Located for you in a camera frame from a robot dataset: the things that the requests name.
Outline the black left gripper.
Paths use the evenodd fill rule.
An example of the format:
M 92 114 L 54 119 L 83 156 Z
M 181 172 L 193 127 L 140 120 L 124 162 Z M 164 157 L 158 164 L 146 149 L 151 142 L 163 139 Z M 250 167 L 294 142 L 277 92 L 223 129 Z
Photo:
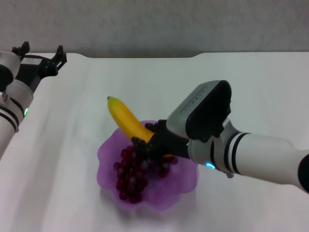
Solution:
M 48 76 L 57 76 L 58 71 L 67 62 L 67 54 L 59 45 L 55 55 L 49 59 L 42 56 L 26 56 L 30 51 L 29 42 L 25 41 L 20 47 L 13 47 L 12 53 L 23 58 L 16 80 L 21 81 L 35 92 L 41 80 Z

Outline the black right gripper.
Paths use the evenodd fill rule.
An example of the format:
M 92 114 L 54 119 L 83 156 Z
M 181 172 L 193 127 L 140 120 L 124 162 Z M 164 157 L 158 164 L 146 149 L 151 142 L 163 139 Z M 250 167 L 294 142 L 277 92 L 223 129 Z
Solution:
M 149 142 L 138 137 L 132 137 L 134 150 L 146 160 L 155 161 L 165 155 L 174 155 L 189 159 L 188 139 L 184 139 L 170 132 L 166 126 L 166 120 L 156 123 L 146 123 L 145 128 L 153 132 Z

